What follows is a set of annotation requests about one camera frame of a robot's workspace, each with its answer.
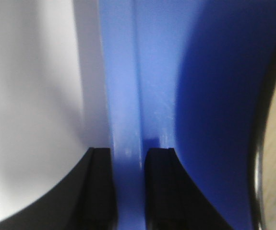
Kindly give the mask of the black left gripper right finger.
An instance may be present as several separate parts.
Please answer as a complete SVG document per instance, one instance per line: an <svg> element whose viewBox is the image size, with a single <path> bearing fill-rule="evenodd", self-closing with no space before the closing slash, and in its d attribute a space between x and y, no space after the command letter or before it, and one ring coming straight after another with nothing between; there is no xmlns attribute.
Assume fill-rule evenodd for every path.
<svg viewBox="0 0 276 230"><path fill-rule="evenodd" d="M150 148L144 163L148 230L230 230L187 174L173 148Z"/></svg>

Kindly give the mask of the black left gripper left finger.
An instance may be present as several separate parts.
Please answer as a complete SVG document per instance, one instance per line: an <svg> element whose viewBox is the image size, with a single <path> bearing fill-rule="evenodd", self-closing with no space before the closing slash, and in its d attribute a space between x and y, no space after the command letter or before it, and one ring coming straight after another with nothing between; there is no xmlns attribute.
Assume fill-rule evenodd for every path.
<svg viewBox="0 0 276 230"><path fill-rule="evenodd" d="M113 230L117 202L109 148L89 148L50 191L0 222L0 230Z"/></svg>

